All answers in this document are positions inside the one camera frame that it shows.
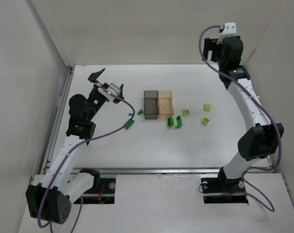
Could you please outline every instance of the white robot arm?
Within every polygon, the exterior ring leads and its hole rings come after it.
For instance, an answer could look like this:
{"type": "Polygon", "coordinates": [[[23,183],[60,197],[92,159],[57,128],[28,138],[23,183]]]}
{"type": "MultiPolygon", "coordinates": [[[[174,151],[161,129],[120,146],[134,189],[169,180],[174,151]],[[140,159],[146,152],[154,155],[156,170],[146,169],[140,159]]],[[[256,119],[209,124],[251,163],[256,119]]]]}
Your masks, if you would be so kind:
{"type": "MultiPolygon", "coordinates": [[[[238,152],[220,169],[218,177],[201,179],[204,194],[239,192],[236,186],[242,180],[244,172],[260,159],[275,153],[278,147],[275,128],[252,100],[256,100],[260,105],[247,70],[240,65],[243,43],[240,36],[236,36],[236,30],[235,23],[226,23],[220,29],[219,39],[206,38],[203,57],[206,60],[209,51],[212,51],[211,61],[218,63],[219,71],[232,77],[251,94],[250,97],[236,83],[219,75],[242,113],[246,134],[238,142],[238,152]]],[[[278,123],[276,126],[282,136],[284,132],[282,124],[278,123]]]]}
{"type": "Polygon", "coordinates": [[[85,140],[93,137],[96,125],[91,121],[92,118],[105,102],[119,103],[124,99],[123,84],[118,87],[113,83],[101,84],[97,81],[104,70],[92,73],[88,78],[94,83],[88,99],[77,94],[69,100],[70,120],[61,151],[40,183],[30,185],[26,191],[31,217],[38,218],[41,215],[42,220],[63,224],[69,217],[72,204],[85,191],[99,185],[99,173],[94,169],[82,169],[74,180],[68,181],[81,151],[88,145],[85,140]]]}

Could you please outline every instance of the green building block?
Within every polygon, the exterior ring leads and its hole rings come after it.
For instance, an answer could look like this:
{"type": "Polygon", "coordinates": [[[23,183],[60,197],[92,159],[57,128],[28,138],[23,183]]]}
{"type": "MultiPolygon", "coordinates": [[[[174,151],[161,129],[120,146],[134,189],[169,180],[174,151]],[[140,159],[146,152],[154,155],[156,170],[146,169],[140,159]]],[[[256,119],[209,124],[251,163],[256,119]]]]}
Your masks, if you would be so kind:
{"type": "Polygon", "coordinates": [[[174,126],[174,119],[173,119],[172,117],[169,117],[169,118],[167,119],[167,126],[168,126],[169,128],[172,128],[172,127],[174,126]]]}
{"type": "Polygon", "coordinates": [[[211,105],[209,103],[204,104],[204,111],[209,112],[211,110],[211,105]]]}
{"type": "Polygon", "coordinates": [[[174,120],[174,125],[171,127],[171,129],[174,129],[177,127],[177,120],[174,120]]]}
{"type": "Polygon", "coordinates": [[[126,130],[128,130],[129,128],[131,128],[131,126],[133,125],[135,123],[135,121],[134,120],[131,120],[124,128],[126,129],[126,130]]]}
{"type": "Polygon", "coordinates": [[[180,127],[182,127],[181,116],[178,116],[176,120],[177,120],[177,126],[176,126],[176,128],[179,129],[180,127]]]}
{"type": "Polygon", "coordinates": [[[179,129],[182,127],[182,122],[181,120],[177,120],[177,126],[176,126],[176,129],[179,129]]]}
{"type": "Polygon", "coordinates": [[[205,117],[205,118],[202,119],[202,124],[205,125],[205,126],[207,126],[207,124],[209,123],[209,121],[210,121],[210,119],[208,119],[208,118],[205,117]]]}
{"type": "Polygon", "coordinates": [[[185,110],[182,111],[182,114],[184,115],[184,117],[187,117],[187,116],[190,115],[190,112],[189,112],[188,109],[185,109],[185,110]]]}

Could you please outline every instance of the lego brick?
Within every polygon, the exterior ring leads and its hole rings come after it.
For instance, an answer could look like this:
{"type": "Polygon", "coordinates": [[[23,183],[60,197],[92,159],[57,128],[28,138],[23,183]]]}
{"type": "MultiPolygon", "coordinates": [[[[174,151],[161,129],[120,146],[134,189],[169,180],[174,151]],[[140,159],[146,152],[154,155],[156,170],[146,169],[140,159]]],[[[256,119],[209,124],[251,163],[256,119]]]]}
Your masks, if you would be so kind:
{"type": "Polygon", "coordinates": [[[174,125],[171,127],[171,129],[176,128],[176,126],[177,126],[177,120],[174,120],[174,125]]]}
{"type": "Polygon", "coordinates": [[[158,91],[158,106],[159,106],[159,119],[167,120],[173,117],[173,93],[172,91],[158,91]]]}
{"type": "Polygon", "coordinates": [[[211,110],[211,105],[209,103],[204,104],[204,111],[209,112],[211,110]]]}
{"type": "Polygon", "coordinates": [[[158,119],[158,91],[144,91],[144,115],[146,120],[158,119]]]}
{"type": "Polygon", "coordinates": [[[184,115],[184,117],[188,117],[190,115],[190,112],[188,109],[185,109],[182,111],[182,114],[184,115]]]}
{"type": "Polygon", "coordinates": [[[210,121],[210,119],[208,119],[208,118],[205,117],[205,118],[202,119],[202,124],[205,125],[205,126],[207,126],[207,124],[209,123],[209,121],[210,121]]]}
{"type": "Polygon", "coordinates": [[[177,126],[176,126],[176,129],[179,129],[182,127],[182,122],[181,120],[176,120],[177,121],[177,126]]]}
{"type": "Polygon", "coordinates": [[[169,128],[171,128],[173,125],[174,125],[174,119],[173,119],[172,117],[169,117],[169,118],[167,119],[167,126],[168,126],[169,128]]]}
{"type": "Polygon", "coordinates": [[[135,123],[135,121],[134,120],[131,120],[124,128],[126,129],[126,130],[128,130],[129,128],[131,128],[131,126],[133,125],[135,123]]]}

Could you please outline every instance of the white surface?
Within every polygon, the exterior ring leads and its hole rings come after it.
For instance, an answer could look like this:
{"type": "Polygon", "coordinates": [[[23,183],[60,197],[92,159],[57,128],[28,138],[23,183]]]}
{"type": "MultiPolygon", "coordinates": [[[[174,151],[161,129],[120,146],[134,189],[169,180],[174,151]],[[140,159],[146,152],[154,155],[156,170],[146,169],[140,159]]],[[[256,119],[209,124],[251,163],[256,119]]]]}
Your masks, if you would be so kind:
{"type": "MultiPolygon", "coordinates": [[[[280,174],[247,174],[274,204],[271,213],[249,198],[247,204],[204,204],[199,175],[117,176],[115,204],[84,205],[75,232],[99,233],[294,233],[294,210],[280,174]]],[[[255,190],[246,190],[264,201],[255,190]]],[[[77,216],[54,225],[68,233],[77,216]]],[[[20,233],[48,233],[25,211],[20,233]]]]}
{"type": "Polygon", "coordinates": [[[236,31],[236,23],[225,23],[223,31],[221,32],[221,34],[219,35],[219,39],[217,40],[217,44],[222,43],[226,37],[236,36],[236,31]]]}
{"type": "Polygon", "coordinates": [[[74,180],[67,184],[67,190],[63,193],[69,196],[69,201],[73,204],[85,191],[93,187],[94,176],[88,173],[78,173],[74,180]]]}
{"type": "Polygon", "coordinates": [[[271,121],[266,114],[253,102],[255,100],[260,105],[260,101],[253,89],[252,81],[247,79],[240,79],[238,83],[246,88],[252,97],[249,97],[238,85],[231,83],[228,87],[229,93],[235,99],[241,114],[243,116],[246,131],[250,128],[255,127],[256,124],[270,125],[271,121]]]}
{"type": "MultiPolygon", "coordinates": [[[[208,26],[227,22],[237,24],[237,33],[245,45],[242,59],[245,62],[281,3],[281,0],[41,1],[73,66],[202,63],[197,51],[199,34],[208,26]]],[[[218,38],[218,30],[207,36],[218,38]]]]}
{"type": "Polygon", "coordinates": [[[279,171],[294,203],[294,0],[282,2],[246,67],[262,104],[284,125],[279,171]]]}
{"type": "Polygon", "coordinates": [[[232,160],[224,166],[224,173],[227,179],[241,178],[243,173],[260,159],[253,159],[251,161],[245,160],[239,152],[232,158],[232,160]]]}
{"type": "Polygon", "coordinates": [[[26,1],[0,0],[0,233],[18,230],[61,75],[26,1]]]}
{"type": "MultiPolygon", "coordinates": [[[[82,142],[83,139],[79,139],[78,136],[71,135],[69,137],[65,137],[65,141],[62,145],[60,153],[56,156],[55,163],[50,167],[48,173],[42,179],[42,187],[47,188],[53,175],[56,173],[57,169],[59,168],[60,164],[65,159],[67,153],[78,143],[82,142]]],[[[67,181],[69,178],[70,173],[72,172],[76,161],[81,157],[82,152],[86,144],[82,144],[80,147],[74,149],[73,152],[70,153],[66,161],[64,162],[63,166],[61,167],[59,173],[57,174],[53,185],[59,188],[60,192],[65,193],[67,181]]]]}
{"type": "MultiPolygon", "coordinates": [[[[174,117],[182,115],[183,127],[168,130],[166,121],[134,118],[135,124],[107,138],[93,141],[84,150],[75,167],[98,168],[176,168],[222,167],[237,152],[237,142],[246,132],[243,117],[219,77],[205,65],[112,65],[77,66],[67,102],[75,94],[88,96],[92,84],[87,78],[92,72],[106,68],[99,81],[124,83],[124,97],[135,110],[144,108],[144,90],[172,90],[174,117]],[[204,103],[212,104],[210,112],[204,103]],[[208,126],[201,120],[208,117],[208,126]]],[[[69,106],[66,104],[53,160],[59,153],[68,128],[69,106]]],[[[122,126],[130,108],[124,103],[106,103],[93,118],[97,125],[94,136],[100,136],[122,126]]],[[[262,160],[258,166],[267,166],[262,160]]]]}

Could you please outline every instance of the purple cable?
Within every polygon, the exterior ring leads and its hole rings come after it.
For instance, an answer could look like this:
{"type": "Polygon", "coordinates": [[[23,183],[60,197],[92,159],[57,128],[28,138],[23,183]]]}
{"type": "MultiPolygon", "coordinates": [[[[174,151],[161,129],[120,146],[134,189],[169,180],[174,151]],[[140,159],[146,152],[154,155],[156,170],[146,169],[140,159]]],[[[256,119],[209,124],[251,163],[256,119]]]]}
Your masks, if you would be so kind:
{"type": "MultiPolygon", "coordinates": [[[[75,227],[76,227],[76,225],[77,225],[77,222],[78,222],[78,219],[79,219],[79,216],[80,216],[81,210],[82,210],[82,205],[83,205],[83,198],[80,197],[80,207],[79,207],[79,211],[78,211],[78,214],[77,214],[77,217],[76,217],[76,220],[75,220],[74,226],[73,226],[73,228],[71,229],[70,233],[73,233],[73,232],[74,232],[74,229],[75,229],[75,227]]],[[[52,222],[50,223],[50,233],[53,233],[52,222]]]]}
{"type": "MultiPolygon", "coordinates": [[[[245,87],[243,87],[238,81],[236,81],[235,79],[233,79],[232,77],[230,77],[229,75],[227,75],[227,74],[225,74],[225,73],[223,73],[223,72],[221,72],[221,71],[219,71],[219,70],[217,70],[217,69],[215,69],[214,67],[212,67],[209,63],[208,63],[208,61],[206,60],[206,58],[204,57],[204,55],[203,55],[203,52],[202,52],[202,48],[201,48],[201,43],[202,43],[202,37],[203,37],[203,35],[204,35],[204,33],[205,32],[207,32],[208,30],[210,30],[210,29],[213,29],[213,28],[222,28],[222,26],[220,26],[220,25],[214,25],[214,26],[210,26],[210,27],[208,27],[208,28],[206,28],[202,33],[201,33],[201,35],[200,35],[200,38],[199,38],[199,44],[198,44],[198,46],[199,46],[199,52],[200,52],[200,55],[201,55],[201,57],[202,57],[202,59],[203,59],[203,61],[205,62],[205,64],[209,67],[209,68],[211,68],[213,71],[215,71],[216,73],[218,73],[218,74],[220,74],[221,76],[223,76],[223,77],[225,77],[225,78],[227,78],[227,79],[229,79],[231,82],[234,82],[236,85],[238,85],[249,97],[250,97],[250,99],[254,102],[254,104],[257,106],[257,107],[259,107],[265,114],[266,114],[266,116],[269,118],[269,120],[271,121],[271,124],[272,124],[272,126],[273,126],[273,128],[275,129],[275,131],[276,131],[276,135],[277,135],[277,139],[278,139],[278,159],[277,159],[277,162],[276,162],[276,164],[275,164],[275,166],[273,166],[272,168],[262,168],[262,167],[252,167],[252,168],[250,168],[250,169],[258,169],[258,170],[262,170],[262,171],[273,171],[275,168],[277,168],[278,167],[278,165],[279,165],[279,163],[281,162],[281,158],[282,158],[282,141],[281,141],[281,136],[280,136],[280,134],[279,134],[279,131],[278,131],[278,127],[277,127],[277,124],[275,123],[275,121],[273,120],[273,118],[272,118],[272,116],[254,99],[254,97],[249,93],[249,91],[245,88],[245,87]]],[[[243,175],[242,175],[242,179],[243,179],[243,181],[245,182],[245,183],[247,183],[249,186],[251,186],[251,187],[253,187],[254,189],[256,189],[261,195],[263,195],[263,197],[269,202],[269,204],[271,205],[271,209],[268,207],[268,206],[266,206],[262,201],[260,201],[258,198],[256,198],[256,197],[254,197],[253,195],[251,195],[251,194],[249,194],[249,193],[245,193],[245,194],[248,194],[249,196],[251,196],[251,197],[253,197],[255,200],[257,200],[258,202],[260,202],[264,207],[266,207],[269,211],[271,211],[271,212],[274,212],[275,211],[275,209],[274,209],[274,206],[272,205],[272,203],[271,203],[271,201],[268,199],[268,197],[263,193],[263,192],[261,192],[258,188],[256,188],[254,185],[252,185],[250,182],[248,182],[245,178],[244,178],[244,176],[245,176],[245,174],[248,172],[248,170],[247,171],[245,171],[244,173],[243,173],[243,175]]],[[[234,194],[236,194],[236,193],[230,193],[230,194],[223,194],[223,195],[220,195],[219,197],[221,197],[221,196],[233,196],[234,194]]]]}
{"type": "Polygon", "coordinates": [[[110,132],[110,133],[104,134],[104,135],[102,135],[102,136],[98,136],[98,137],[94,137],[94,138],[90,138],[90,139],[87,139],[87,140],[85,140],[85,141],[82,141],[82,142],[76,144],[72,149],[69,150],[69,152],[67,153],[67,155],[64,157],[63,161],[60,163],[58,169],[56,169],[55,174],[52,176],[52,179],[51,179],[50,183],[48,184],[48,186],[47,186],[47,188],[46,188],[46,190],[45,190],[45,193],[44,193],[44,195],[43,195],[43,197],[42,197],[42,200],[41,200],[41,202],[40,202],[39,210],[38,210],[38,216],[37,216],[37,223],[38,223],[38,226],[39,226],[40,228],[45,228],[45,227],[47,227],[47,226],[50,224],[50,222],[48,222],[48,223],[45,224],[45,225],[42,225],[42,224],[41,224],[41,214],[42,214],[42,209],[43,209],[43,207],[44,207],[44,203],[45,203],[45,200],[46,200],[46,198],[47,198],[48,192],[49,192],[49,190],[51,189],[52,184],[53,184],[53,182],[54,182],[54,180],[55,180],[55,178],[56,178],[56,174],[59,174],[59,172],[60,172],[62,166],[63,166],[64,163],[66,162],[66,160],[67,160],[68,156],[71,154],[71,152],[73,152],[78,146],[80,146],[80,145],[82,145],[82,144],[84,144],[84,143],[91,142],[91,141],[94,141],[94,140],[97,140],[97,139],[101,139],[101,138],[104,138],[104,137],[110,136],[110,135],[112,135],[112,134],[114,134],[114,133],[116,133],[116,132],[122,130],[122,129],[123,129],[123,128],[124,128],[124,127],[125,127],[130,121],[131,121],[131,120],[133,120],[133,118],[134,118],[134,116],[135,116],[135,109],[134,109],[134,107],[133,107],[130,103],[128,103],[127,101],[121,99],[120,97],[115,96],[115,95],[113,95],[113,94],[111,94],[111,93],[109,93],[109,94],[110,94],[112,97],[116,98],[117,100],[119,100],[119,101],[124,102],[125,104],[127,104],[127,105],[132,109],[132,111],[133,111],[133,115],[131,116],[131,118],[130,118],[130,119],[129,119],[129,120],[128,120],[128,121],[127,121],[122,127],[118,128],[118,129],[116,129],[116,130],[114,130],[114,131],[112,131],[112,132],[110,132]]]}

